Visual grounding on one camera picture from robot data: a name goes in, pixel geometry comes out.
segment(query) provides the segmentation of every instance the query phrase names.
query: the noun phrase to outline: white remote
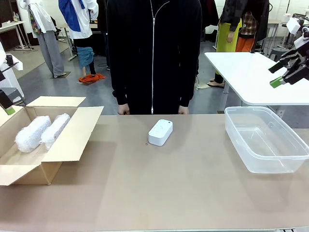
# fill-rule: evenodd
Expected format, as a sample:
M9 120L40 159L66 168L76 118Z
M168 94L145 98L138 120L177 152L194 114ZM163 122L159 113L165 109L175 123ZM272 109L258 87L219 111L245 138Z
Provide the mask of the white remote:
M148 133L148 142L156 146L163 146L173 132L173 123L160 119Z

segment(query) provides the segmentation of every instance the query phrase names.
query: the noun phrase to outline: sandal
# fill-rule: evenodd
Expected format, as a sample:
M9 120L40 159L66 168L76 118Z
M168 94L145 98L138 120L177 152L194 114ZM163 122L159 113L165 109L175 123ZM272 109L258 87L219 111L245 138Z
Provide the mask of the sandal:
M217 87L217 88L224 88L225 87L224 83L217 83L215 81L208 82L207 85L210 86L210 87Z

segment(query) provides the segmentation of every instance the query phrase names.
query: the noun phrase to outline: plaid shirt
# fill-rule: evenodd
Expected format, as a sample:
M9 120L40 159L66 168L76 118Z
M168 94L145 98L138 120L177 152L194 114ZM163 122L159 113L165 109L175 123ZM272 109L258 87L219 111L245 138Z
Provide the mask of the plaid shirt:
M243 17L243 25L240 30L241 35L255 35L258 23L250 11L246 12Z

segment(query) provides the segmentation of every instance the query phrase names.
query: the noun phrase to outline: white foam sleeve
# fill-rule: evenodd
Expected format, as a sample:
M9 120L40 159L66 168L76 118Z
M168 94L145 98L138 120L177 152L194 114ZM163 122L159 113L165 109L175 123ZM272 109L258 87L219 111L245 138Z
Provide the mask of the white foam sleeve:
M48 127L41 136L41 142L45 143L46 149L49 150L65 126L70 120L68 114L62 114L55 118L54 122Z
M36 117L27 127L24 127L16 136L18 150L29 153L40 145L41 135L51 125L49 116Z

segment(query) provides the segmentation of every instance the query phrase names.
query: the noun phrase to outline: blue cloth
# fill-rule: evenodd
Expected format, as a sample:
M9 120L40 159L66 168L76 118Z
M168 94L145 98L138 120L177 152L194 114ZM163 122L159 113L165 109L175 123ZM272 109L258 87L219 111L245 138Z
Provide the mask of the blue cloth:
M93 62L95 53L91 47L77 47L79 57L79 66L82 69L86 67L89 70L89 64Z
M84 3L82 0L78 0L82 9L85 9ZM81 27L79 26L78 18L76 11L72 4L71 0L59 0L59 9L66 20L69 28L73 31L81 32Z

